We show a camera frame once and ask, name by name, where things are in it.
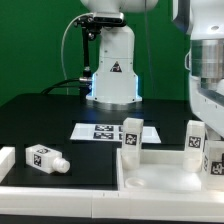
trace green wall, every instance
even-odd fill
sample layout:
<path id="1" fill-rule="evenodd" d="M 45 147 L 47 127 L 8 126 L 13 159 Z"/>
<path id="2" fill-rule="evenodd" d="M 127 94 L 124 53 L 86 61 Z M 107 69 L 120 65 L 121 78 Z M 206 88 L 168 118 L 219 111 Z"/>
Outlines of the green wall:
<path id="1" fill-rule="evenodd" d="M 172 24 L 171 10 L 170 0 L 160 0 L 148 13 L 155 96 L 147 59 L 144 13 L 127 14 L 128 24 L 136 34 L 134 70 L 141 78 L 140 91 L 145 98 L 188 99 L 184 56 L 189 37 Z M 63 80 L 61 39 L 69 22 L 85 12 L 79 0 L 0 0 L 0 105 L 18 94 L 39 93 Z M 98 64 L 98 44 L 99 40 L 90 44 L 93 71 Z M 82 54 L 81 30 L 71 29 L 65 46 L 69 78 L 81 75 Z"/>

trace white platform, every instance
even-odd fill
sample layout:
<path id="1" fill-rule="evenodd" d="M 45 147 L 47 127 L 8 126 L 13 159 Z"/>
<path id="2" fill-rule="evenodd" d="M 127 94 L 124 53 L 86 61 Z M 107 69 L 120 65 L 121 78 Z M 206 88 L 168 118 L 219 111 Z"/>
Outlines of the white platform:
<path id="1" fill-rule="evenodd" d="M 142 151 L 140 169 L 122 169 L 118 191 L 0 187 L 0 214 L 224 222 L 224 192 L 201 189 L 200 175 L 182 170 L 183 152 Z M 126 188 L 138 177 L 145 188 Z"/>

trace white block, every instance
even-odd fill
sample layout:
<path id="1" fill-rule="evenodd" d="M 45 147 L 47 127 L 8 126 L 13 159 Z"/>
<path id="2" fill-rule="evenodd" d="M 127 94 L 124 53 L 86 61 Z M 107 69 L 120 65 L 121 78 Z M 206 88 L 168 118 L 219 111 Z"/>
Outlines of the white block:
<path id="1" fill-rule="evenodd" d="M 70 168 L 70 163 L 62 158 L 61 152 L 43 145 L 26 148 L 26 164 L 46 173 L 66 173 Z"/>
<path id="2" fill-rule="evenodd" d="M 205 141 L 205 124 L 200 121 L 189 121 L 187 125 L 183 169 L 189 172 L 200 172 Z"/>
<path id="3" fill-rule="evenodd" d="M 3 147 L 0 150 L 0 183 L 15 164 L 15 148 Z"/>
<path id="4" fill-rule="evenodd" d="M 202 186 L 207 189 L 224 191 L 224 142 L 206 141 Z"/>
<path id="5" fill-rule="evenodd" d="M 122 162 L 124 169 L 137 169 L 142 148 L 142 119 L 127 118 L 123 123 Z"/>

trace white box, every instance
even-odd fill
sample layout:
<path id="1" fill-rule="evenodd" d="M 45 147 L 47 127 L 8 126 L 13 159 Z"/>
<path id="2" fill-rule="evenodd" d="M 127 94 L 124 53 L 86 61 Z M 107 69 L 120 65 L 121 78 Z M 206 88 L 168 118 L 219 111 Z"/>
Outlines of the white box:
<path id="1" fill-rule="evenodd" d="M 224 142 L 206 141 L 202 168 L 202 185 L 224 190 Z"/>

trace black-and-white pattern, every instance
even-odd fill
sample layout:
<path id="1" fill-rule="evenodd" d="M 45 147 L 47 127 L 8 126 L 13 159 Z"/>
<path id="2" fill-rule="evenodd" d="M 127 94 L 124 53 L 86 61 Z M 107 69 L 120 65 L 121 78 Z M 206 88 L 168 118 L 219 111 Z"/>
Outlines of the black-and-white pattern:
<path id="1" fill-rule="evenodd" d="M 212 162 L 211 174 L 224 175 L 224 167 L 222 166 L 222 162 Z"/>
<path id="2" fill-rule="evenodd" d="M 96 125 L 95 131 L 114 131 L 114 126 L 112 125 Z"/>
<path id="3" fill-rule="evenodd" d="M 120 141 L 123 140 L 123 133 L 119 133 L 119 140 L 120 140 Z"/>
<path id="4" fill-rule="evenodd" d="M 207 158 L 207 156 L 205 156 L 205 158 L 204 158 L 204 170 L 205 171 L 208 170 L 208 158 Z"/>
<path id="5" fill-rule="evenodd" d="M 43 148 L 43 149 L 38 149 L 37 152 L 39 152 L 41 154 L 46 154 L 46 153 L 50 152 L 50 150 Z"/>
<path id="6" fill-rule="evenodd" d="M 119 132 L 123 132 L 123 126 L 119 126 L 118 129 L 119 129 Z"/>
<path id="7" fill-rule="evenodd" d="M 33 163 L 34 163 L 34 165 L 41 167 L 41 156 L 34 154 L 34 162 Z"/>
<path id="8" fill-rule="evenodd" d="M 127 144 L 127 145 L 137 145 L 137 135 L 126 134 L 125 144 Z"/>
<path id="9" fill-rule="evenodd" d="M 191 148 L 198 148 L 199 149 L 201 147 L 201 138 L 190 136 L 188 146 L 191 147 Z"/>
<path id="10" fill-rule="evenodd" d="M 102 140 L 113 140 L 113 133 L 105 133 L 105 132 L 95 132 L 93 135 L 93 139 L 102 139 Z"/>

